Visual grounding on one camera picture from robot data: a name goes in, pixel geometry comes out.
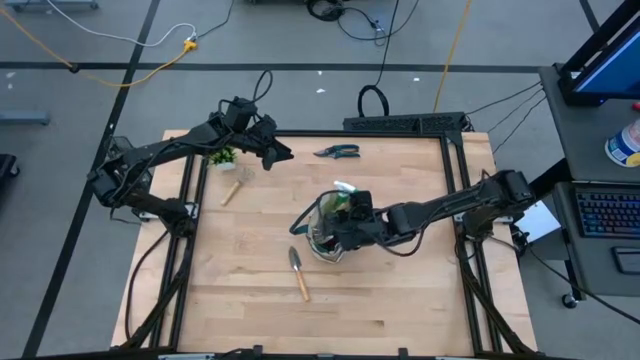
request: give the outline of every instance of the yellow cable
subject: yellow cable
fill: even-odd
[[[171,60],[171,61],[169,61],[168,63],[166,63],[166,64],[164,64],[164,65],[160,66],[159,68],[157,68],[157,69],[153,70],[152,72],[150,72],[150,73],[149,73],[149,75],[147,75],[147,76],[143,77],[142,79],[140,79],[140,80],[136,80],[136,81],[131,82],[131,83],[129,83],[129,84],[116,84],[116,83],[112,83],[112,82],[109,82],[109,81],[106,81],[106,80],[102,80],[102,79],[100,79],[100,78],[98,78],[98,77],[96,77],[96,76],[94,76],[94,75],[92,75],[92,74],[90,74],[90,73],[83,73],[83,72],[81,72],[81,73],[80,73],[80,75],[82,75],[82,76],[86,77],[87,79],[91,79],[91,80],[97,81],[97,82],[99,82],[100,84],[102,84],[102,85],[104,85],[104,86],[111,86],[111,87],[117,87],[117,88],[132,87],[132,86],[135,86],[135,85],[141,84],[141,83],[143,83],[143,82],[145,82],[145,81],[147,81],[147,80],[151,79],[151,77],[152,77],[153,75],[155,75],[158,71],[160,71],[160,70],[162,70],[162,69],[164,69],[164,68],[166,68],[166,67],[169,67],[169,66],[171,66],[171,65],[175,64],[175,63],[176,63],[176,62],[178,62],[180,59],[182,59],[182,58],[183,58],[183,57],[184,57],[184,56],[185,56],[189,51],[191,51],[191,50],[187,50],[187,49],[186,49],[186,46],[185,46],[185,49],[184,49],[184,50],[182,50],[182,53],[180,53],[180,55],[176,56],[173,60]]]
[[[73,68],[73,64],[71,64],[71,62],[65,60],[62,56],[56,54],[53,50],[49,49],[40,40],[36,39],[36,37],[31,35],[31,33],[27,29],[25,29],[22,25],[20,25],[20,23],[16,19],[14,19],[11,15],[9,15],[9,13],[6,10],[0,9],[0,14],[4,15],[7,19],[9,19],[9,21],[11,21],[20,31],[22,31],[23,34],[25,34],[29,38],[29,40],[33,41],[35,44],[40,46],[45,52],[47,52],[47,54],[51,55],[53,58],[55,58],[59,62],[63,63],[69,69]],[[165,69],[165,68],[175,64],[176,62],[180,61],[180,59],[182,59],[188,52],[197,49],[197,47],[198,46],[196,45],[195,42],[193,42],[191,40],[185,40],[184,48],[182,49],[182,52],[180,53],[180,55],[176,56],[173,60],[169,61],[168,63],[158,67],[155,70],[153,70],[152,72],[150,72],[144,78],[142,78],[140,80],[136,80],[136,81],[134,81],[132,83],[129,83],[129,84],[112,83],[112,82],[100,79],[99,77],[97,77],[95,75],[92,75],[91,73],[87,73],[87,72],[80,72],[80,75],[84,76],[87,79],[90,79],[90,80],[93,80],[93,81],[97,81],[98,83],[100,83],[102,85],[105,85],[105,86],[117,87],[117,88],[132,87],[132,86],[141,84],[141,83],[151,79],[151,77],[153,75],[155,75],[158,71],[160,71],[162,69]]]
[[[442,87],[444,85],[444,79],[447,77],[447,73],[449,72],[449,65],[453,60],[453,54],[456,51],[456,46],[458,46],[460,33],[462,33],[464,24],[467,22],[469,10],[471,10],[471,1],[472,0],[467,0],[467,5],[464,8],[464,14],[462,14],[462,18],[460,19],[460,24],[458,25],[458,30],[456,31],[456,37],[453,39],[453,45],[451,45],[451,50],[449,51],[449,57],[447,58],[447,63],[444,65],[444,71],[442,72],[442,78],[440,78],[440,85],[438,86],[438,92],[436,93],[436,102],[433,104],[434,113],[438,111],[438,102],[440,101],[440,92],[442,91]]]

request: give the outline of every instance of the chair wheel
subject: chair wheel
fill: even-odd
[[[9,172],[9,176],[16,177],[18,175],[20,175],[20,168],[18,167],[18,165],[13,165],[13,168]]]
[[[572,294],[564,294],[562,295],[562,305],[567,309],[575,309],[578,306],[578,300]]]

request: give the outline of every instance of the small potted plant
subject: small potted plant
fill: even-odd
[[[215,165],[221,171],[233,170],[236,168],[236,153],[232,148],[226,146],[215,154],[209,155],[209,164]]]

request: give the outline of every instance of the computer monitor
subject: computer monitor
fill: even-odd
[[[568,105],[640,99],[639,8],[640,1],[626,0],[560,68],[559,84]]]

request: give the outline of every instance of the white paper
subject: white paper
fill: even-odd
[[[525,210],[524,217],[516,225],[523,233],[529,233],[528,242],[534,242],[560,228],[560,223],[542,201]]]

